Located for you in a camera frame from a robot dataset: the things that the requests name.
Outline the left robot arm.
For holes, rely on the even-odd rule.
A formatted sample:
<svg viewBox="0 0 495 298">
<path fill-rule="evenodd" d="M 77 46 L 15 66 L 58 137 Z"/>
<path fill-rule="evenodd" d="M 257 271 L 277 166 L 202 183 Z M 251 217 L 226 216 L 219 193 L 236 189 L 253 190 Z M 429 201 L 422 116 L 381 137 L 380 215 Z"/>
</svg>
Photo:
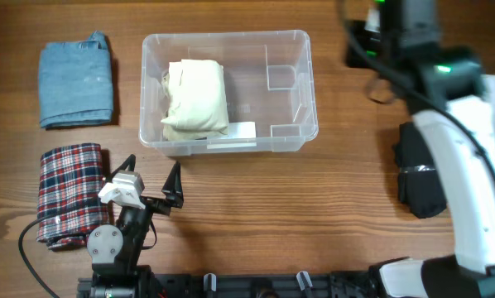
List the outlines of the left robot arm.
<svg viewBox="0 0 495 298">
<path fill-rule="evenodd" d="M 148 265 L 139 265 L 149 231 L 156 230 L 152 217 L 168 216 L 173 208 L 184 204 L 181 165 L 176 162 L 161 193 L 162 198 L 145 196 L 142 177 L 135 172 L 136 157 L 130 155 L 105 181 L 99 191 L 103 204 L 122 209 L 114 224 L 97 227 L 88 237 L 87 250 L 92 258 L 92 278 L 80 279 L 78 297 L 167 297 L 165 287 Z"/>
</svg>

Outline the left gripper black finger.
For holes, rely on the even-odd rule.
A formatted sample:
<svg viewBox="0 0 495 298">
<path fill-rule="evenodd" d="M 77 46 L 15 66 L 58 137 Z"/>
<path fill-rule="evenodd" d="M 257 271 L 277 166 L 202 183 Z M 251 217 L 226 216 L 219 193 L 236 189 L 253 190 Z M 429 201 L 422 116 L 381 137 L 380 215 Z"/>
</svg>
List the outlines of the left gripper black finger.
<svg viewBox="0 0 495 298">
<path fill-rule="evenodd" d="M 119 166 L 117 167 L 114 171 L 112 171 L 106 178 L 106 182 L 111 182 L 114 178 L 114 176 L 119 172 L 119 171 L 135 171 L 135 165 L 136 165 L 136 156 L 134 154 L 131 154 L 128 156 L 128 158 Z"/>
<path fill-rule="evenodd" d="M 184 204 L 184 195 L 181 184 L 181 164 L 177 161 L 168 175 L 161 192 L 170 206 L 181 209 Z"/>
</svg>

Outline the cream cloth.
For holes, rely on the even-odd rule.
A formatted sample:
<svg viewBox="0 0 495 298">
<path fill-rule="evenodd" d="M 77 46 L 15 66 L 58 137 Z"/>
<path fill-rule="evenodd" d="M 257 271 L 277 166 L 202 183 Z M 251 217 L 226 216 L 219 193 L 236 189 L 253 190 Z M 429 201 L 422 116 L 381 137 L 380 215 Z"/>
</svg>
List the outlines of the cream cloth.
<svg viewBox="0 0 495 298">
<path fill-rule="evenodd" d="M 198 140 L 228 134 L 223 66 L 217 61 L 183 59 L 171 62 L 162 87 L 170 100 L 161 120 L 167 141 Z"/>
</svg>

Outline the black cloth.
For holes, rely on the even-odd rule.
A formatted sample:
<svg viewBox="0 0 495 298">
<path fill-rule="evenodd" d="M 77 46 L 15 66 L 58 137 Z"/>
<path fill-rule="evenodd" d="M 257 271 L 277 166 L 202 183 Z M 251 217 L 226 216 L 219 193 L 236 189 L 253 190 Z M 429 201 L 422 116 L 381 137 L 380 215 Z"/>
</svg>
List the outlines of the black cloth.
<svg viewBox="0 0 495 298">
<path fill-rule="evenodd" d="M 414 123 L 401 124 L 399 138 L 392 147 L 399 168 L 397 197 L 418 219 L 435 217 L 447 202 L 430 151 Z"/>
</svg>

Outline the red plaid cloth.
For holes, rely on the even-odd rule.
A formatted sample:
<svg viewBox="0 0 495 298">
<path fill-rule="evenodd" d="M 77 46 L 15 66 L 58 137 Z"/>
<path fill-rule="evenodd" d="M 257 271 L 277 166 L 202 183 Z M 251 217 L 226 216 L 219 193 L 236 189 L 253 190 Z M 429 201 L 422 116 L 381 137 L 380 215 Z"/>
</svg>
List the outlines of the red plaid cloth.
<svg viewBox="0 0 495 298">
<path fill-rule="evenodd" d="M 97 227 L 109 222 L 103 187 L 101 146 L 82 143 L 41 155 L 36 241 L 51 251 L 81 248 Z"/>
</svg>

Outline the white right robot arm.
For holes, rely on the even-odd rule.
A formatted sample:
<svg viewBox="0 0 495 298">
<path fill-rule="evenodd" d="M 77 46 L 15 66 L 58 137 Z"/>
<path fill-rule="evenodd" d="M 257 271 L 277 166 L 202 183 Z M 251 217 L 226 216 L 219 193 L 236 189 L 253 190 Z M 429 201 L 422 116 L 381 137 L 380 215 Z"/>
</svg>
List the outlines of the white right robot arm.
<svg viewBox="0 0 495 298">
<path fill-rule="evenodd" d="M 379 47 L 356 54 L 406 101 L 435 162 L 454 228 L 454 254 L 376 265 L 380 297 L 495 297 L 495 136 L 480 59 L 444 48 L 432 1 L 377 3 Z"/>
</svg>

